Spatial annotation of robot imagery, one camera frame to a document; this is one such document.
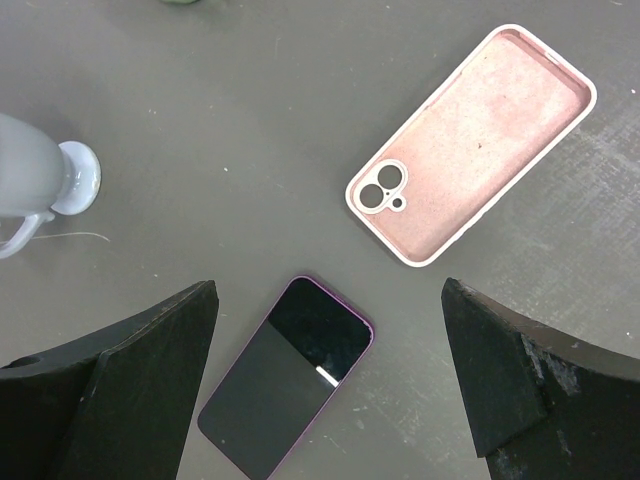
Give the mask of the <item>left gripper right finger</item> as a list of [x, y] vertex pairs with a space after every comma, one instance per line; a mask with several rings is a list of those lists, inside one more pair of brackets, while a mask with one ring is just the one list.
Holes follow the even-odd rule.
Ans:
[[492, 478], [638, 478], [638, 359], [453, 278], [441, 303], [476, 454]]

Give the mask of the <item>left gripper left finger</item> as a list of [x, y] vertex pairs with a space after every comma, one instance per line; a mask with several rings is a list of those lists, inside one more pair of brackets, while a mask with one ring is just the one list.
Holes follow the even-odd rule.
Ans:
[[175, 478], [218, 310], [197, 282], [2, 367], [2, 478]]

